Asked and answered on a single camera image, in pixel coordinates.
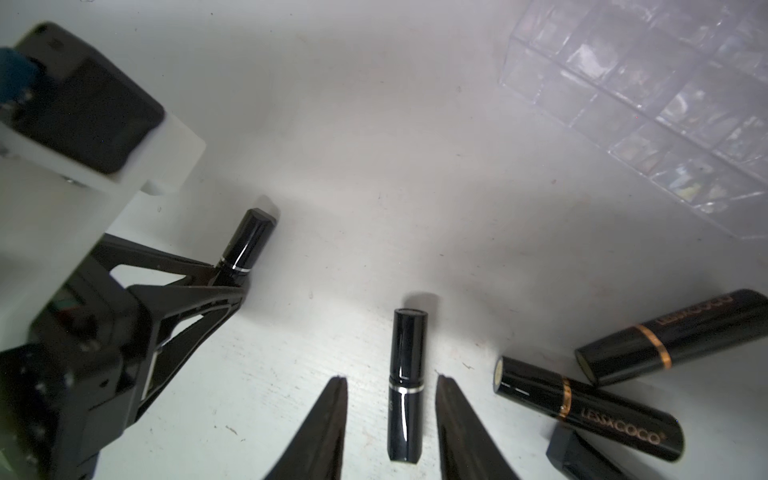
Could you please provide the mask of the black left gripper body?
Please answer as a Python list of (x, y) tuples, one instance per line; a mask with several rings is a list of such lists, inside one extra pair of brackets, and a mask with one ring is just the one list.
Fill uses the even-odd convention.
[(1, 353), (1, 476), (91, 479), (101, 450), (135, 420), (152, 358), (138, 299), (83, 263)]

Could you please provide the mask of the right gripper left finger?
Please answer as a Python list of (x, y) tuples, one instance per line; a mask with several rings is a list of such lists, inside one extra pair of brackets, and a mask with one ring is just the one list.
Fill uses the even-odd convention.
[(348, 384), (332, 377), (265, 479), (340, 479)]

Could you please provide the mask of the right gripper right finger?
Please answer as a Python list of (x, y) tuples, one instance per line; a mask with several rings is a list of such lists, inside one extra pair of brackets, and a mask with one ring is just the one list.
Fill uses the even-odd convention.
[(518, 479), (457, 382), (440, 375), (435, 412), (442, 479)]

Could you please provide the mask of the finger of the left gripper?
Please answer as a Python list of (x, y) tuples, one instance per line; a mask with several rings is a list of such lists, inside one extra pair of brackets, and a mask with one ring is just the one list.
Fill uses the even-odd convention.
[(218, 272), (214, 265), (160, 251), (107, 233), (93, 247), (90, 255), (108, 271), (117, 266), (126, 265), (181, 275), (181, 278), (171, 282), (171, 285), (207, 286)]
[(233, 286), (138, 285), (149, 335), (131, 418), (140, 419), (193, 353), (242, 306), (246, 290)]

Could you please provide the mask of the black lipstick silver band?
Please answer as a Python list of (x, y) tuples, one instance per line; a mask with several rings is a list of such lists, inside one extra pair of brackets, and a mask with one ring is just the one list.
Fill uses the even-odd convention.
[(277, 226), (277, 219), (259, 208), (245, 212), (216, 266), (214, 286), (243, 286)]
[(427, 323), (423, 310), (394, 311), (387, 421), (391, 461), (417, 464), (422, 454)]

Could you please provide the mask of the black lipstick gold band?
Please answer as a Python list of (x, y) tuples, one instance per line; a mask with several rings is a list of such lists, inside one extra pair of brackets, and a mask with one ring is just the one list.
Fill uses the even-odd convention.
[(567, 479), (634, 479), (633, 475), (602, 454), (575, 430), (564, 425), (554, 429), (546, 456)]
[(662, 315), (575, 350), (588, 380), (604, 387), (767, 336), (767, 297), (741, 289)]
[(494, 392), (537, 413), (658, 459), (675, 462), (685, 449), (672, 415), (506, 356), (493, 372)]

